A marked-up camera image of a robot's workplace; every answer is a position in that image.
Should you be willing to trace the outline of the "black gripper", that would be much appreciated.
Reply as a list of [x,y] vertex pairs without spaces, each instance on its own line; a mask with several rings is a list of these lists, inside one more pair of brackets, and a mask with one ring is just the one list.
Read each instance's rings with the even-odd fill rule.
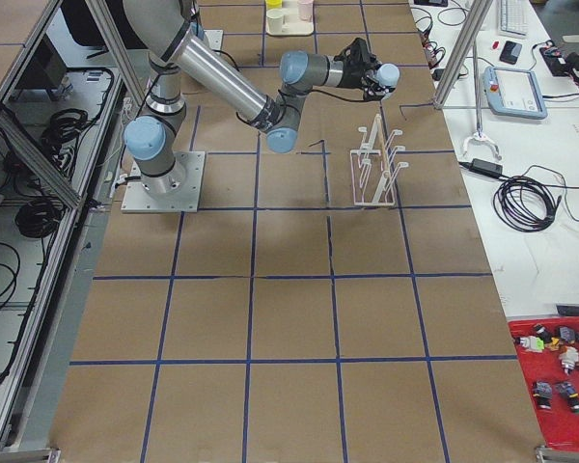
[[333,87],[362,90],[364,101],[379,101],[384,97],[384,88],[376,79],[381,66],[367,42],[356,38],[332,58],[332,74],[339,79]]

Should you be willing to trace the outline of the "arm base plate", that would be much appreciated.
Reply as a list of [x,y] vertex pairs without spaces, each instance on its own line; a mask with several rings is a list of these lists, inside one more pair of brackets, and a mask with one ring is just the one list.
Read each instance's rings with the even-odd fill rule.
[[223,30],[192,28],[194,35],[202,40],[210,49],[219,52],[222,49]]
[[204,151],[176,151],[172,171],[163,177],[147,177],[133,162],[130,181],[124,191],[124,213],[174,213],[198,211],[205,170]]

